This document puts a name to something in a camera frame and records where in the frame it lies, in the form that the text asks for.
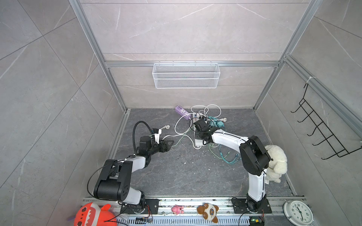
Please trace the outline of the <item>teal charger plug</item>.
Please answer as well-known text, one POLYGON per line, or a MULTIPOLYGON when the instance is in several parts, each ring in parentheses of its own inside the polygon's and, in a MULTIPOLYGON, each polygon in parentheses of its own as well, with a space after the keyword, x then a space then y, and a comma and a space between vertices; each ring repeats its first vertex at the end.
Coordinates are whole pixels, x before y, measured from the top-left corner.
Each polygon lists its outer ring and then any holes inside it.
POLYGON ((224 121, 212 118, 209 120, 209 125, 211 125, 213 127, 222 128, 222 127, 224 127, 224 121))

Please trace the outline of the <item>purple power strip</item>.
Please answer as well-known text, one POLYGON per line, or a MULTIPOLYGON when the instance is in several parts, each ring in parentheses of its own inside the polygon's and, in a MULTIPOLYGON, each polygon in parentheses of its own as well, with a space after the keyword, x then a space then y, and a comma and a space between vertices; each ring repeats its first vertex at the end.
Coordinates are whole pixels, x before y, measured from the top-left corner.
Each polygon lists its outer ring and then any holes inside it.
POLYGON ((177 114, 179 114, 185 120, 190 120, 192 117, 192 113, 189 113, 187 110, 185 110, 180 105, 175 107, 175 111, 177 114))

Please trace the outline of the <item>white pastel power strip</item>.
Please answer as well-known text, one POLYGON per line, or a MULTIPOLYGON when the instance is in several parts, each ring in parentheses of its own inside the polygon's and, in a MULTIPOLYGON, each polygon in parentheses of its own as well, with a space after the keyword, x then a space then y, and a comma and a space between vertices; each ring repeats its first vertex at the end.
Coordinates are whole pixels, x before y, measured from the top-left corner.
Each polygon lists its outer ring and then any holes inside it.
POLYGON ((194 144, 196 147, 203 147, 203 146, 205 146, 205 144, 203 143, 204 141, 200 138, 198 131, 194 125, 194 123, 196 121, 198 121, 199 119, 200 119, 199 113, 192 114, 192 129, 194 130, 194 144))

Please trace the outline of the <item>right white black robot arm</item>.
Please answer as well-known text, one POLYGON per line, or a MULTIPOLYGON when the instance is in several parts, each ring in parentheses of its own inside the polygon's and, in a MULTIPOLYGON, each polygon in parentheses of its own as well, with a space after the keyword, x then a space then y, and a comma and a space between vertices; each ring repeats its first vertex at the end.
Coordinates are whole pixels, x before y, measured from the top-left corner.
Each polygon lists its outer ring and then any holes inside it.
POLYGON ((270 155, 257 136, 241 137, 217 127, 201 118, 193 123, 196 134, 205 144, 226 146, 240 154, 244 169, 248 172, 248 193, 245 199, 233 199, 232 203, 242 213, 272 213, 265 192, 265 178, 270 155))

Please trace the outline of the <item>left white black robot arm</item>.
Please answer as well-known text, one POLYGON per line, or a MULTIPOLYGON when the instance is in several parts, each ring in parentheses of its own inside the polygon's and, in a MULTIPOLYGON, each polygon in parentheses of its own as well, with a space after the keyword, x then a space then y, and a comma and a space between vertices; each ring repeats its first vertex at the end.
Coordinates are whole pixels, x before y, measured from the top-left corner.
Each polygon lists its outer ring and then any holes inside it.
POLYGON ((87 182, 88 194, 102 201, 117 201, 136 214, 143 213, 147 208, 145 194, 131 187, 131 177, 133 172, 148 167, 152 155, 171 150, 174 141, 161 139, 161 133, 161 129, 152 129, 145 121, 136 122, 132 131, 134 154, 121 160, 106 160, 92 174, 94 176, 99 173, 92 192, 89 190, 90 182, 87 182), (136 146, 135 133, 139 124, 145 125, 150 134, 142 136, 139 146, 136 146))

